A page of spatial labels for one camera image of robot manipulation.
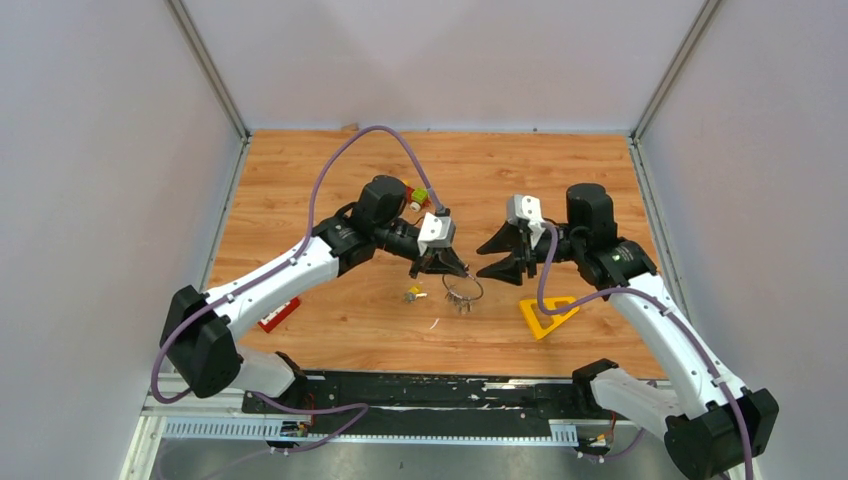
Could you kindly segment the large keyring with keys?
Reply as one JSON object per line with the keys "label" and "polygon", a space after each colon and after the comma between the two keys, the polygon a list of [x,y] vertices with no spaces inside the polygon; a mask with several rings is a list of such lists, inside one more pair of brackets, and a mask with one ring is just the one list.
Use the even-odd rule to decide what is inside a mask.
{"label": "large keyring with keys", "polygon": [[473,274],[465,277],[443,275],[441,283],[445,288],[445,299],[460,315],[470,314],[475,303],[485,295],[481,281]]}

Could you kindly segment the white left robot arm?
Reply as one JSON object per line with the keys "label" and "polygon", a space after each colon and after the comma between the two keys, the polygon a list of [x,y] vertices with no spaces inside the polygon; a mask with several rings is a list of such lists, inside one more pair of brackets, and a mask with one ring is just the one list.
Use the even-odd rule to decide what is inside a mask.
{"label": "white left robot arm", "polygon": [[453,249],[456,226],[447,209],[428,212],[420,225],[402,217],[407,187],[379,175],[359,198],[314,226],[291,250],[249,274],[206,292],[188,285],[170,302],[160,346],[198,398],[228,387],[257,390],[283,413],[298,411],[306,386],[281,353],[263,354],[238,346],[260,320],[306,291],[329,283],[383,250],[410,261],[420,274],[467,276]]}

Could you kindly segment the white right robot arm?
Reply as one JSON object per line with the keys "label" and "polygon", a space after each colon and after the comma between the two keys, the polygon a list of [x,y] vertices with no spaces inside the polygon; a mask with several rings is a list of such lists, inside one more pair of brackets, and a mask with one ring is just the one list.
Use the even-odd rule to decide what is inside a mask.
{"label": "white right robot arm", "polygon": [[608,359],[572,374],[571,403],[584,417],[620,414],[659,438],[689,479],[724,476],[741,467],[755,477],[754,461],[768,444],[779,406],[767,389],[752,390],[706,345],[676,305],[655,263],[618,232],[614,202],[596,183],[570,186],[567,219],[544,217],[539,199],[517,194],[506,220],[479,248],[499,260],[482,278],[521,285],[546,283],[551,267],[571,262],[593,299],[611,304],[634,327],[670,381],[651,387]]}

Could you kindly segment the silver key with yellow tag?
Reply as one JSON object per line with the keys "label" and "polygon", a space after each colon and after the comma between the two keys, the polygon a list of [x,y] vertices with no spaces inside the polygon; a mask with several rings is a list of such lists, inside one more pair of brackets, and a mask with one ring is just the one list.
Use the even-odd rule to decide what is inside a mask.
{"label": "silver key with yellow tag", "polygon": [[423,291],[419,286],[410,287],[403,295],[403,301],[406,303],[413,303],[417,300],[426,298],[428,293]]}

